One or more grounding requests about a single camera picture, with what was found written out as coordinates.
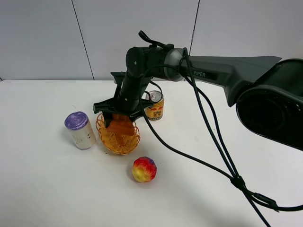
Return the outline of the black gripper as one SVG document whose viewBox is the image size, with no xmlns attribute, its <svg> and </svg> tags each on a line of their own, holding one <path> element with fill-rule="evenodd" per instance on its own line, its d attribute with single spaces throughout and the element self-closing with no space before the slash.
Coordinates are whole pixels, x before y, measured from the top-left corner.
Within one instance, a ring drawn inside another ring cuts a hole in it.
<svg viewBox="0 0 303 227">
<path fill-rule="evenodd" d="M 142 117 L 142 108 L 152 106 L 150 100 L 142 99 L 150 80 L 150 76 L 136 78 L 126 72 L 123 82 L 116 85 L 113 98 L 93 104 L 95 114 L 103 112 L 105 128 L 110 126 L 113 114 L 127 115 L 131 120 Z"/>
</svg>

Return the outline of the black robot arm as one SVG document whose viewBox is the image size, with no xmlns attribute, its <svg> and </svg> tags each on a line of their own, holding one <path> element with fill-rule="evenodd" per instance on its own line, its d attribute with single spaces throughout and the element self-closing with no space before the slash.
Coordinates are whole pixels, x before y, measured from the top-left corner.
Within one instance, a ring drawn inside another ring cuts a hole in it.
<svg viewBox="0 0 303 227">
<path fill-rule="evenodd" d="M 224 89 L 228 106 L 236 106 L 241 123 L 262 137 L 303 148 L 303 61 L 276 56 L 186 57 L 181 48 L 133 47 L 126 54 L 126 71 L 113 72 L 113 98 L 95 103 L 94 113 L 109 120 L 123 114 L 142 117 L 139 101 L 152 78 L 195 80 Z"/>
</svg>

